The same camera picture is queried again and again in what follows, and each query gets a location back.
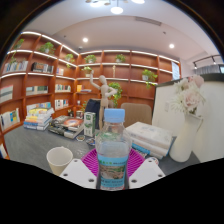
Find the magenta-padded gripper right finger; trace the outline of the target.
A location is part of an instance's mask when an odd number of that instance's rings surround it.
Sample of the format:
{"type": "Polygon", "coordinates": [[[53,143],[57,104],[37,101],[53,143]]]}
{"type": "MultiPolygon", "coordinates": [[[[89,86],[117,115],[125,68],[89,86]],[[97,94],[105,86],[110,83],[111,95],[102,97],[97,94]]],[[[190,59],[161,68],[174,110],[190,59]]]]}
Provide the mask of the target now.
{"type": "Polygon", "coordinates": [[[144,159],[137,151],[131,150],[128,159],[129,188],[135,189],[163,178],[165,174],[154,157],[144,159]]]}

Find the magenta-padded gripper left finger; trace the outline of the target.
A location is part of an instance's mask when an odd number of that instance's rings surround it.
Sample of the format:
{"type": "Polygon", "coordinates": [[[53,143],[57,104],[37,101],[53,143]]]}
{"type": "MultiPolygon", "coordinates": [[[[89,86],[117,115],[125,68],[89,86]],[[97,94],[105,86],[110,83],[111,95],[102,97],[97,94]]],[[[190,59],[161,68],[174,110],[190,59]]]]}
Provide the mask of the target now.
{"type": "Polygon", "coordinates": [[[95,189],[97,185],[98,161],[93,149],[81,159],[73,159],[60,177],[84,188],[95,189]]]}

